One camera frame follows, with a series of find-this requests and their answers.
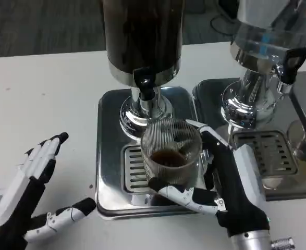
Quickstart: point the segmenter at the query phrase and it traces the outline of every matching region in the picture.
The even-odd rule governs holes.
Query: stainless steel tray
[[[228,126],[221,116],[221,94],[229,84],[236,80],[236,78],[205,80],[199,83],[193,90],[198,120],[209,124],[225,138]],[[306,114],[306,72],[298,74],[294,88],[298,102]],[[286,133],[291,123],[295,120],[299,120],[299,117],[297,116],[290,98],[285,97],[282,101],[278,102],[273,119],[265,128],[256,133],[257,135],[260,133],[267,133],[268,131],[281,133],[281,136],[279,136],[281,137],[281,146],[284,147],[284,151],[287,151],[290,150],[291,147],[289,142],[286,141]],[[236,137],[235,139],[236,144],[239,144],[239,138]],[[282,157],[282,155],[278,156],[279,154],[279,151],[276,151],[275,157]],[[281,162],[284,161],[277,160],[274,166],[265,169],[266,172],[262,171],[266,198],[269,201],[306,198],[306,162],[295,160],[291,152],[284,152],[284,154],[283,156],[286,157],[289,164],[291,164],[288,168],[284,168],[284,164],[281,165]],[[257,155],[257,160],[259,165],[261,165],[263,161],[269,162],[269,159],[264,159],[263,155]]]
[[[196,120],[192,98],[185,89],[164,87],[162,95],[173,105],[176,118]],[[128,96],[130,90],[113,90],[105,93],[99,102],[95,195],[99,213],[106,219],[191,213],[149,192],[144,181],[138,190],[125,181],[122,161],[127,160],[126,150],[138,147],[137,142],[123,133],[119,123],[120,107]]]

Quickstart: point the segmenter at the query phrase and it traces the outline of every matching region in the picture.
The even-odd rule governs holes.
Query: dark liquid
[[[150,157],[154,162],[168,167],[180,167],[186,165],[185,156],[172,149],[163,149],[153,153]]]
[[[110,62],[126,73],[142,67],[156,72],[180,58],[184,0],[103,0]]]

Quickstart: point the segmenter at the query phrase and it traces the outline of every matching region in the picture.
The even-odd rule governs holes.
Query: drip tray grate
[[[149,192],[141,147],[138,145],[127,146],[124,150],[124,176],[127,192]]]
[[[280,131],[236,132],[233,141],[237,148],[244,144],[253,148],[262,177],[285,176],[297,172],[295,160]]]

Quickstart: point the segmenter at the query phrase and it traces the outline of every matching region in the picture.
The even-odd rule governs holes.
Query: clear plastic container
[[[200,133],[183,120],[162,119],[147,126],[141,138],[146,176],[170,184],[194,185],[202,152]]]

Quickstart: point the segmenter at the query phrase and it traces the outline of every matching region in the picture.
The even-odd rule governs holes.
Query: white table
[[[301,68],[306,71],[306,62]],[[167,85],[192,91],[204,79],[238,77],[229,43],[183,47],[181,71]],[[56,170],[36,209],[54,211],[94,196],[97,105],[102,95],[125,88],[108,70],[106,52],[0,58],[0,187],[22,154],[66,131]],[[270,202],[272,238],[293,236],[306,249],[306,199]],[[228,250],[226,231],[203,215],[105,221],[97,212],[47,243],[28,249]]]

